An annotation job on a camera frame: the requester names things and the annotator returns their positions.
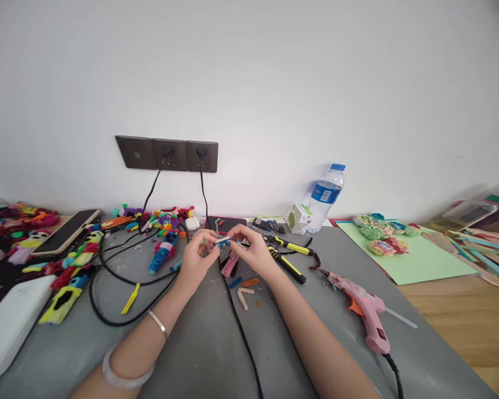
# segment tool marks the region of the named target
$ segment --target blue bottle cap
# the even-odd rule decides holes
[[[331,169],[342,171],[345,169],[345,165],[342,165],[341,163],[334,163],[331,165]]]

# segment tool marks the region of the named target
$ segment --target pink glue gun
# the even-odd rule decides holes
[[[362,316],[367,334],[364,340],[368,347],[382,355],[390,353],[390,342],[386,338],[386,333],[377,314],[386,310],[384,302],[375,295],[368,294],[360,285],[356,285],[345,277],[325,270],[318,270],[327,276],[331,284],[351,298],[349,309]]]

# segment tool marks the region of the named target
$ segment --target power socket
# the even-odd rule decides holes
[[[187,169],[189,172],[200,171],[198,149],[204,153],[202,167],[204,172],[216,173],[218,168],[218,143],[212,141],[185,141]]]
[[[128,168],[157,169],[149,137],[115,136]]]
[[[187,157],[184,140],[151,139],[151,145],[154,149],[157,169],[161,168],[162,159],[166,154],[165,164],[162,167],[163,170],[187,170]]]

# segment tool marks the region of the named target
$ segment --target hand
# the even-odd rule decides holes
[[[218,234],[214,231],[200,229],[194,234],[191,242],[187,244],[183,253],[181,271],[176,281],[176,284],[178,283],[182,289],[189,290],[191,294],[196,292],[209,267],[220,255],[220,250],[215,245],[217,239]],[[209,255],[202,258],[200,254],[204,250],[209,252]]]
[[[281,271],[270,255],[262,235],[256,231],[238,224],[227,233],[227,236],[231,237],[230,248],[266,281]],[[236,242],[244,239],[249,242],[248,249],[244,249]]]

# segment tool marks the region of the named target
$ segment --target silver bangle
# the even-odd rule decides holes
[[[101,371],[104,375],[105,380],[110,386],[119,389],[132,390],[142,386],[148,380],[148,378],[150,378],[151,374],[154,372],[154,366],[152,366],[151,369],[142,377],[135,378],[133,380],[126,380],[124,378],[120,378],[111,370],[111,364],[109,364],[111,355],[113,354],[113,351],[116,349],[117,346],[118,344],[109,349],[109,351],[105,354],[104,361],[101,364]]]
[[[161,329],[162,333],[165,335],[165,339],[168,341],[168,338],[170,337],[170,334],[168,333],[168,331],[166,331],[166,328],[161,323],[161,320],[159,320],[159,318],[157,318],[157,316],[155,315],[155,313],[153,313],[151,310],[148,310],[148,314],[151,316],[152,319],[155,320],[155,322],[157,323],[157,325]]]

